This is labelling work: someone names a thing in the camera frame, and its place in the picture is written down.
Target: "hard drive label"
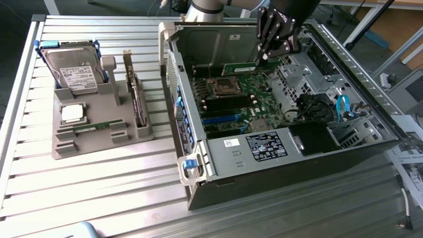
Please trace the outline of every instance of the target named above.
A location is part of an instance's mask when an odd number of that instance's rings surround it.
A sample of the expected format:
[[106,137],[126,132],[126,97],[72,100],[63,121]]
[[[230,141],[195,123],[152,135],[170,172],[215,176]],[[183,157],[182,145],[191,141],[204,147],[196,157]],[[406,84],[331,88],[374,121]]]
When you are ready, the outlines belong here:
[[62,68],[60,72],[72,91],[98,87],[91,66]]
[[256,161],[260,162],[288,155],[275,131],[259,135],[251,135],[246,138]]

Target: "hard drive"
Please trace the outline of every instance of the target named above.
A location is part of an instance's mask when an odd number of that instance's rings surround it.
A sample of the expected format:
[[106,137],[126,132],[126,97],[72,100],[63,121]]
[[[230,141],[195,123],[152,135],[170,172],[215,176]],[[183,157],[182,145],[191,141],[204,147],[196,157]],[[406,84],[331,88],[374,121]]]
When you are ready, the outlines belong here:
[[36,51],[54,74],[58,88],[70,88],[75,95],[98,92],[98,84],[107,82],[107,77],[96,43],[44,41]]

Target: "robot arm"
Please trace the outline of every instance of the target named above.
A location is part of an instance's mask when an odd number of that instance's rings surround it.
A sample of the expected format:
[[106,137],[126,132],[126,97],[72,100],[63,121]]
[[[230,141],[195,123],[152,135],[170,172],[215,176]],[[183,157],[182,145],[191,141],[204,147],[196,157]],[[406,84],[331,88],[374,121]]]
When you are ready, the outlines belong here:
[[258,14],[259,53],[256,64],[300,52],[298,34],[320,0],[271,0]]

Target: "white sticker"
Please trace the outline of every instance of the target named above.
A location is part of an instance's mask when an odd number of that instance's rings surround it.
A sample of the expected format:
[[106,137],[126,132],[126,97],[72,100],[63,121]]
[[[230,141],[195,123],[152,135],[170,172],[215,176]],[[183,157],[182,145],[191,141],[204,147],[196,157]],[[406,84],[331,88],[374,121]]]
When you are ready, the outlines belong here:
[[82,132],[86,132],[86,131],[92,131],[92,130],[96,130],[95,127],[91,127],[91,128],[86,128],[86,129],[80,129],[80,130],[76,130],[74,131],[75,133],[82,133]]
[[251,112],[251,115],[255,117],[255,116],[256,116],[256,114],[254,113],[252,108],[250,109],[250,112]]
[[239,40],[240,35],[230,35],[230,41]]
[[226,147],[232,147],[239,145],[239,140],[238,139],[231,139],[231,140],[224,140],[224,146]]
[[247,71],[255,71],[255,67],[246,67],[246,68],[236,68],[234,72],[247,72]]
[[66,78],[71,91],[98,87],[91,66],[62,68],[60,72]]

